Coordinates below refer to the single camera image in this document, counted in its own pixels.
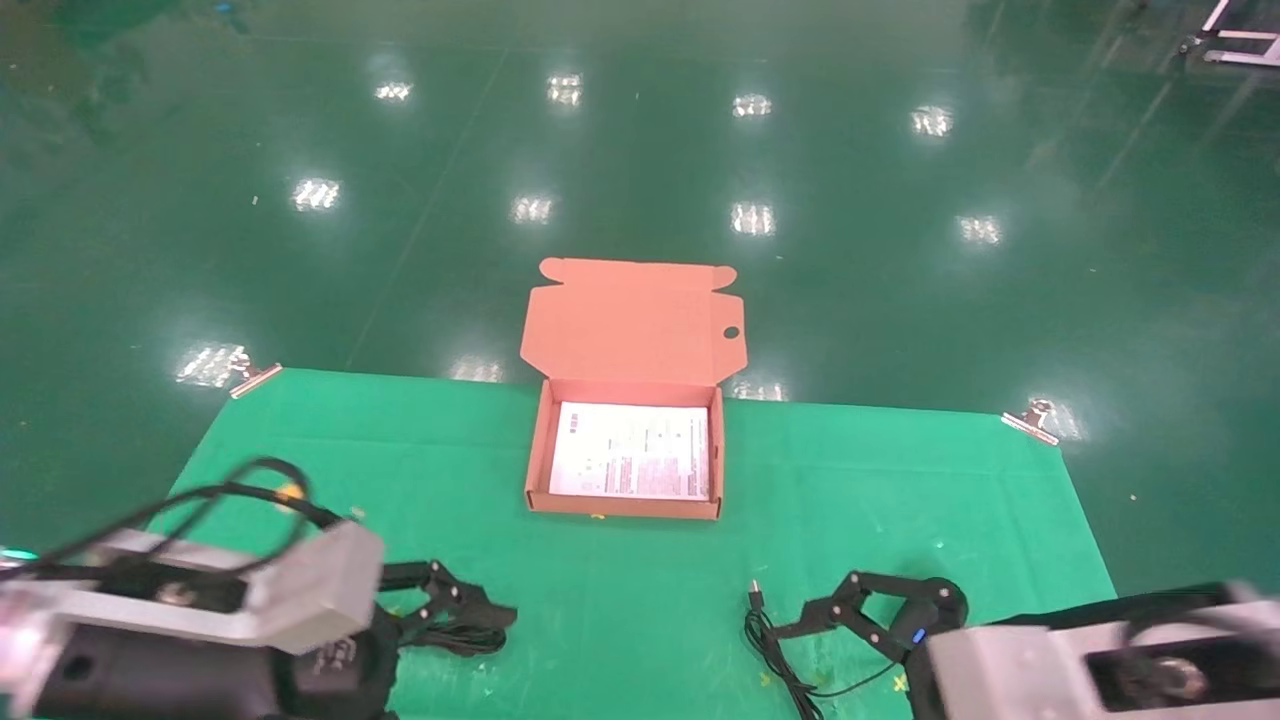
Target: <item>yellow sticker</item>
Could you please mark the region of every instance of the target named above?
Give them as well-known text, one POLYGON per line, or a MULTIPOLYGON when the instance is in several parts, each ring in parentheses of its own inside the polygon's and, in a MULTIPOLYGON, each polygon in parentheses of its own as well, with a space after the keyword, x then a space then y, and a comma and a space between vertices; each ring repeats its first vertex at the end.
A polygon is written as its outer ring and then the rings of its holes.
MULTIPOLYGON (((302 500, 302 488, 293 483, 284 483, 275 491, 275 497, 279 497, 280 500, 302 500)), ((283 505, 276 505, 275 509, 280 512, 293 512, 283 505)))

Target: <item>binder clip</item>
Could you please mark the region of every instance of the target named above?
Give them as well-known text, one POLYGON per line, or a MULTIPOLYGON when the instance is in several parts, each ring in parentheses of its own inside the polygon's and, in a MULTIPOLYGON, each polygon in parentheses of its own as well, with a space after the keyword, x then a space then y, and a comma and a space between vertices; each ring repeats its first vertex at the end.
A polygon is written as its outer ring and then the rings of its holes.
POLYGON ((1047 400, 1032 400, 1021 415, 1005 413, 1000 420, 1010 428, 1021 430, 1033 438, 1051 446, 1057 446, 1057 437, 1044 429, 1044 418, 1053 411, 1053 404, 1047 400))

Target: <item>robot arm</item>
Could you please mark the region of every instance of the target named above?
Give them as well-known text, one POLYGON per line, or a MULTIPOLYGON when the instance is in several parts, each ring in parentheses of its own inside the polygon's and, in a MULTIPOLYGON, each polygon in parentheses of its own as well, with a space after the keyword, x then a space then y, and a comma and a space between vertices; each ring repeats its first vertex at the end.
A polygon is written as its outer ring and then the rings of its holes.
POLYGON ((381 539, 323 512, 323 533, 268 562, 118 530, 87 565, 0 570, 8 717, 380 720, 402 647, 502 647, 515 609, 439 561, 384 565, 381 539), (408 588, 428 594, 412 615, 378 606, 408 588))

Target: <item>paper sheet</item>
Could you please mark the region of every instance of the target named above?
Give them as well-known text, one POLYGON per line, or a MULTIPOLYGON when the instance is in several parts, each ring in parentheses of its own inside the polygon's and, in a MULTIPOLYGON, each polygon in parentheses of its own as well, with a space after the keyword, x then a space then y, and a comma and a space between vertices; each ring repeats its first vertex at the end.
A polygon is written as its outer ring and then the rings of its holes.
POLYGON ((561 405, 550 492, 710 500, 705 407, 561 405))

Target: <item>usb connector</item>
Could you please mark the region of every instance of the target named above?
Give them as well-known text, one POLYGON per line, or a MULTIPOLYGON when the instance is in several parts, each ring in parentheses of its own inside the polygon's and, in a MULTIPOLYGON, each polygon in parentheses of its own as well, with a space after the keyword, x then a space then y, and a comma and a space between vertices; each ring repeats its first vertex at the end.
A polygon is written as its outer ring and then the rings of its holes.
POLYGON ((746 593, 746 601, 751 610, 756 612, 764 610, 764 593, 760 592, 760 583, 751 580, 751 591, 746 593))

